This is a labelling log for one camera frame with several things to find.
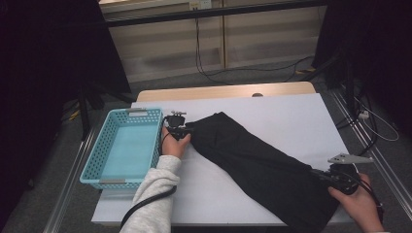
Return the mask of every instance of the person's left hand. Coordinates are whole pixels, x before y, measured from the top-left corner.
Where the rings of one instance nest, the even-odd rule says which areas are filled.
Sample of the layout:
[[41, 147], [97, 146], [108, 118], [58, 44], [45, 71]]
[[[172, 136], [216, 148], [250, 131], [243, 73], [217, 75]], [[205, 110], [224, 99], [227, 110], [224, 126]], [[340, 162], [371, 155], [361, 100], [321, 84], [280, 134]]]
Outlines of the person's left hand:
[[163, 155], [173, 155], [182, 159], [185, 148], [190, 142], [190, 134], [186, 135], [184, 139], [177, 141], [163, 126], [161, 129], [163, 145], [161, 146]]

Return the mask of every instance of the black cloth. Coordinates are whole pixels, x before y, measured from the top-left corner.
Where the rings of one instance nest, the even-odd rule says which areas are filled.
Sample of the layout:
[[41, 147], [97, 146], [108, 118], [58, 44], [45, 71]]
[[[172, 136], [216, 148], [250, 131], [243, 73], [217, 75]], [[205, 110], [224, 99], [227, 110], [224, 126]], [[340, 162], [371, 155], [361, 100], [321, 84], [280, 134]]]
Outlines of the black cloth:
[[290, 228], [325, 228], [338, 202], [310, 175], [311, 166], [266, 144], [225, 113], [186, 126], [194, 128], [191, 143], [201, 155], [227, 171], [247, 195]]

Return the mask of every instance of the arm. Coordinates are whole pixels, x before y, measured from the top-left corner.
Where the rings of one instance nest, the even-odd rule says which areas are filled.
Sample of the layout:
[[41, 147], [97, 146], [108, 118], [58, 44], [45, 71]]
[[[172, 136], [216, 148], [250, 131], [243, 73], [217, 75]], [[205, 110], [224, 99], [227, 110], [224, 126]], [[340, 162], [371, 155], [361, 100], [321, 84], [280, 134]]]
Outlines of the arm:
[[[137, 189], [132, 206], [137, 203], [170, 190], [179, 183], [176, 172], [181, 166], [185, 147], [190, 141], [190, 135], [185, 139], [176, 141], [172, 136], [167, 136], [168, 131], [163, 127], [162, 155], [156, 168], [149, 170], [142, 184]], [[170, 232], [170, 217], [173, 205], [171, 196], [154, 201], [137, 210], [123, 226], [120, 232]]]
[[[370, 183], [367, 175], [360, 173], [360, 178]], [[363, 232], [385, 231], [379, 220], [375, 202], [362, 187], [358, 187], [358, 190], [352, 195], [345, 195], [333, 187], [329, 187], [328, 191], [331, 196], [342, 204], [343, 208]]]

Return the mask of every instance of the gray floor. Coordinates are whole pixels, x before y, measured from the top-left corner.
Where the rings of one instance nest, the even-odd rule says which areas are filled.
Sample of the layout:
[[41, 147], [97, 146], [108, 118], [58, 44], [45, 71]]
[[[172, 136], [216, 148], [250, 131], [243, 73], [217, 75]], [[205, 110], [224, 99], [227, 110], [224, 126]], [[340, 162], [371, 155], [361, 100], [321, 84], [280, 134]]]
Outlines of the gray floor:
[[[291, 64], [283, 62], [277, 64], [258, 65], [252, 68], [273, 69]], [[310, 60], [305, 60], [298, 64], [297, 69], [308, 68]], [[288, 79], [293, 73], [293, 67], [281, 71], [231, 71], [211, 77], [216, 81], [223, 81], [232, 84], [244, 83], [278, 83]], [[301, 79], [300, 76], [294, 76], [291, 81]], [[322, 77], [312, 81], [317, 92], [321, 93], [324, 98], [332, 119], [337, 122], [344, 115], [336, 103], [336, 98], [332, 91], [327, 90]], [[131, 97], [135, 98], [138, 93], [145, 89], [191, 87], [221, 85], [221, 83], [211, 82], [200, 74], [184, 75], [180, 77], [168, 78], [157, 81], [145, 81], [131, 85], [133, 93]], [[102, 119], [111, 109], [127, 108], [128, 105], [117, 101], [113, 97], [103, 96], [106, 101], [104, 110], [90, 109], [90, 121], [97, 125], [102, 124]], [[389, 115], [379, 108], [377, 103], [373, 103], [374, 112], [380, 117], [391, 122]], [[378, 126], [381, 134], [386, 137], [393, 137], [394, 133], [383, 122], [378, 120]], [[346, 127], [339, 130], [342, 139], [350, 153], [357, 153], [362, 150], [362, 144], [352, 127]], [[411, 164], [412, 164], [412, 144], [411, 139], [399, 133], [399, 140], [396, 142], [387, 142], [379, 139], [375, 150], [379, 150], [388, 164], [393, 168], [398, 179], [403, 183], [406, 190], [412, 189]], [[49, 158], [44, 164], [39, 175], [34, 178], [35, 187], [26, 191], [16, 207], [15, 211], [9, 218], [8, 224], [3, 229], [4, 233], [32, 233], [44, 232], [49, 217], [52, 214], [54, 205], [59, 197], [61, 189], [65, 185], [66, 177], [72, 169], [72, 164], [76, 159], [79, 147], [83, 146], [81, 142], [82, 124], [80, 118], [63, 121], [58, 137], [49, 154]], [[372, 185], [377, 196], [384, 203], [385, 207], [385, 227], [391, 232], [410, 232], [412, 221], [405, 213], [403, 207], [399, 204], [398, 199], [393, 191], [387, 185], [383, 176], [373, 164], [360, 165], [359, 169], [370, 176]], [[71, 193], [69, 205], [64, 213], [61, 224], [57, 224], [54, 232], [119, 232], [118, 227], [104, 227], [90, 222], [95, 205], [97, 203], [99, 192], [79, 182], [73, 183], [73, 192]], [[289, 232], [287, 228], [273, 227], [230, 227], [230, 228], [182, 228], [175, 227], [173, 232]], [[354, 223], [344, 225], [328, 226], [324, 232], [360, 232]]]

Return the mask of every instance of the table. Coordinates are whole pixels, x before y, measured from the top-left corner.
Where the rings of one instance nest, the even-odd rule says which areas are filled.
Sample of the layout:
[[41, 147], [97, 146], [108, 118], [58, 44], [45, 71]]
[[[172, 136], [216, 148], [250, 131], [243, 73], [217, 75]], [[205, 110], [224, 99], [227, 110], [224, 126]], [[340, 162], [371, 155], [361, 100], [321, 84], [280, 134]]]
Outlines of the table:
[[[265, 97], [251, 98], [250, 96], [255, 93], [260, 93]], [[239, 111], [243, 111], [242, 106], [254, 108], [254, 113], [262, 110], [263, 112], [257, 114], [257, 122], [260, 122], [265, 120], [265, 109], [260, 108], [259, 105], [273, 105], [274, 108], [281, 110], [281, 113], [274, 116], [273, 121], [269, 123], [276, 125], [276, 122], [280, 122], [281, 118], [288, 117], [287, 109], [290, 105], [296, 106], [296, 110], [292, 111], [296, 114], [299, 114], [299, 111], [307, 112], [311, 111], [311, 108], [318, 108], [308, 106], [306, 102], [314, 103], [319, 107], [318, 111], [306, 117], [307, 120], [323, 122], [322, 125], [316, 126], [317, 129], [320, 129], [319, 132], [307, 131], [305, 133], [301, 130], [293, 130], [285, 122], [277, 124], [277, 130], [281, 131], [282, 134], [273, 136], [266, 130], [267, 125], [259, 126], [257, 124], [251, 128], [248, 125], [248, 117], [238, 114]], [[208, 106], [208, 108], [198, 109], [196, 113], [191, 111], [187, 116], [187, 122], [219, 110], [219, 108], [224, 108], [225, 112], [237, 116], [236, 120], [239, 123], [248, 130], [251, 129], [251, 133], [259, 135], [263, 141], [289, 155], [293, 154], [302, 162], [312, 163], [311, 165], [318, 169], [327, 169], [326, 160], [328, 158], [339, 152], [347, 152], [322, 98], [316, 94], [310, 83], [269, 83], [147, 90], [139, 94], [138, 100], [133, 106], [150, 107], [153, 104], [164, 107], [163, 111], [166, 113], [170, 112], [172, 108], [180, 106], [191, 110]], [[312, 148], [307, 148], [305, 151], [296, 147], [294, 141], [289, 140], [290, 137], [293, 137], [301, 141], [303, 138], [311, 137], [312, 134], [320, 140], [317, 145], [310, 142], [306, 148]], [[285, 225], [280, 219], [244, 194], [225, 171], [199, 155], [191, 146], [187, 148], [179, 175], [181, 183], [175, 194], [172, 213], [173, 225]], [[134, 192], [134, 189], [103, 190], [92, 222], [119, 225], [121, 218], [130, 208]], [[352, 220], [342, 209], [338, 209], [331, 220], [331, 222], [350, 221]]]

